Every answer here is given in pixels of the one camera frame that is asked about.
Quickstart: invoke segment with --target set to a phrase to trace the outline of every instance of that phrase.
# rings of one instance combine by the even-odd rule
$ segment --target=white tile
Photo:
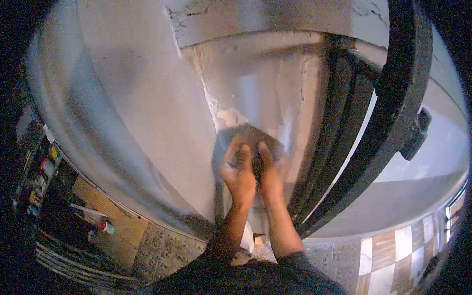
[[[372,271],[372,237],[361,240],[361,262],[359,263],[359,276]]]
[[[424,243],[429,242],[434,236],[433,216],[429,215],[423,219],[424,226]]]
[[[395,231],[395,261],[400,261],[412,253],[412,226],[408,225]]]
[[[412,268],[410,279],[417,277],[418,272],[423,271],[424,246],[412,253]]]
[[[368,295],[385,295],[390,294],[393,283],[393,273],[395,264],[376,270],[371,273],[371,281],[369,283]]]

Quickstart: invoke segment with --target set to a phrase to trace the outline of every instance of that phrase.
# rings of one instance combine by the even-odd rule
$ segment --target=peeling paint
[[[249,120],[235,108],[220,110],[217,113],[217,117],[225,121],[226,126],[228,127],[236,127],[249,122]]]

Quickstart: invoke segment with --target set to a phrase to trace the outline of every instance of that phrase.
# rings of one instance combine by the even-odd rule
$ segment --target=dark object in hands
[[[253,156],[253,173],[254,177],[256,178],[257,183],[261,183],[261,175],[262,170],[264,168],[261,156],[257,152],[258,144],[260,142],[265,142],[267,147],[272,154],[272,158],[274,162],[277,162],[282,153],[284,146],[281,142],[279,142],[274,137],[270,136],[269,134],[263,132],[259,128],[256,128],[250,124],[244,124],[235,128],[232,128],[231,135],[228,138],[228,143],[231,142],[231,139],[236,135],[240,134],[244,138],[244,143],[249,145],[251,148],[251,154]],[[230,163],[230,165],[239,166],[239,159],[241,158],[241,152],[238,151],[235,154],[235,158]]]

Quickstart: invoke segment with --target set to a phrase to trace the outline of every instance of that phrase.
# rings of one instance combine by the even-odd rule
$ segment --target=speckled floor tile
[[[332,243],[304,243],[310,263],[329,276],[333,265]]]
[[[148,285],[186,266],[205,247],[204,242],[150,223],[141,239],[133,272]]]
[[[330,277],[340,283],[348,294],[353,294],[356,291],[360,253],[360,241],[336,243],[333,246]]]

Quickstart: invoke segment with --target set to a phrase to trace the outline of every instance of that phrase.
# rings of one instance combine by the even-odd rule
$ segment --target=dark sleeve
[[[220,267],[214,263],[210,253],[204,252],[188,265],[159,280],[155,285],[154,294],[184,293],[190,287],[209,286],[212,284],[213,274],[218,272]]]
[[[313,290],[324,289],[331,294],[347,294],[340,284],[314,267],[303,251],[277,259],[281,276],[289,276]]]

